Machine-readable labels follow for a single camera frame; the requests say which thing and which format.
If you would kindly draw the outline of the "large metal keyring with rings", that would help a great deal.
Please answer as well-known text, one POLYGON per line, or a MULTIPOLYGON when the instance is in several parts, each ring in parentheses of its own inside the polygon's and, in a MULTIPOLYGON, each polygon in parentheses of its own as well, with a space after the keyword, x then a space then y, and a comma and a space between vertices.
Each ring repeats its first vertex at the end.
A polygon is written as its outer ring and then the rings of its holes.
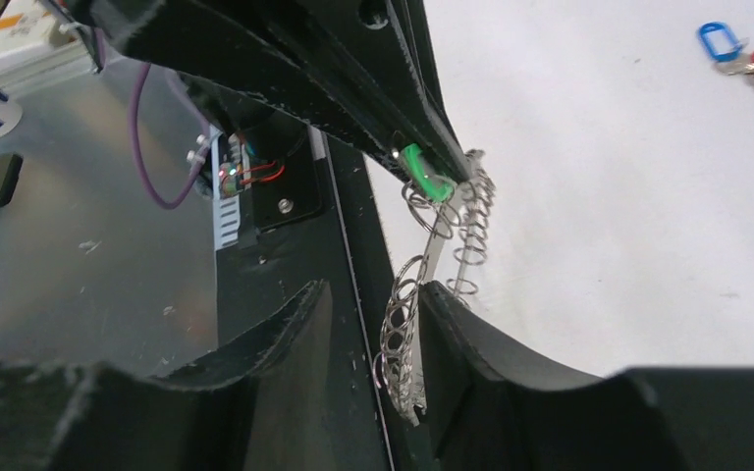
POLYGON ((423 365, 422 290, 438 282, 465 306, 479 292, 470 274, 487 256, 489 213, 496 185, 484 169, 485 152, 465 154, 471 176, 457 183, 453 196, 435 203, 410 179, 400 189, 403 213, 425 236, 425 244, 397 269, 391 283, 373 361, 377 385, 398 414, 418 427, 428 412, 428 385, 423 365))

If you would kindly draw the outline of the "blue tagged key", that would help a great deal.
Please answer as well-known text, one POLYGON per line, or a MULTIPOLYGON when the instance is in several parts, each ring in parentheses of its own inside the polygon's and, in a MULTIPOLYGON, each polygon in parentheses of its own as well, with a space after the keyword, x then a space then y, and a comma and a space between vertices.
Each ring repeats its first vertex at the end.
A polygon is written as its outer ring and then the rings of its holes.
POLYGON ((723 22, 705 23, 698 27, 696 35, 716 72, 726 76, 746 74, 748 37, 736 34, 723 22))

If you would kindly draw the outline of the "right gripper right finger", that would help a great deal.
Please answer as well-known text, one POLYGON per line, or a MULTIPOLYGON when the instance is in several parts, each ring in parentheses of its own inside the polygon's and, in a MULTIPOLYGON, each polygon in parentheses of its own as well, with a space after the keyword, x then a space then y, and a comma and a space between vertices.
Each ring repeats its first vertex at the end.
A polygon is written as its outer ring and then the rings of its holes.
POLYGON ((634 367, 599 378, 419 292, 433 451, 446 470, 754 470, 754 368, 634 367))

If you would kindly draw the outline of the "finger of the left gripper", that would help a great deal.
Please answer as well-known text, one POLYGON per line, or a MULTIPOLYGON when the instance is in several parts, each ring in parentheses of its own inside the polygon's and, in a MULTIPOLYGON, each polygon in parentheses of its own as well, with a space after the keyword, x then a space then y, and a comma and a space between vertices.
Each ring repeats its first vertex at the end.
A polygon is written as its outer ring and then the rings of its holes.
POLYGON ((370 77, 296 1, 69 1, 81 24, 121 54, 251 98, 362 152, 399 181, 400 128, 380 110, 370 77))
POLYGON ((466 182, 471 165, 446 113, 427 15, 422 1, 352 1, 353 55, 380 92, 367 95, 393 112, 381 117, 377 142, 353 143, 394 176, 409 177, 389 156, 415 143, 440 176, 466 182))

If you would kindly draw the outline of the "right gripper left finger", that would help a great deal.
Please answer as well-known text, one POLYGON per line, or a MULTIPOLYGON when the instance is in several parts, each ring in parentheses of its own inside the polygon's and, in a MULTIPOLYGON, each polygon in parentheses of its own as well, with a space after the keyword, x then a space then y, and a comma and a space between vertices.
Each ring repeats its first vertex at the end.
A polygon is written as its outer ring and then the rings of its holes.
POLYGON ((328 283, 311 281, 162 378, 0 362, 0 470, 339 470, 332 308, 328 283))

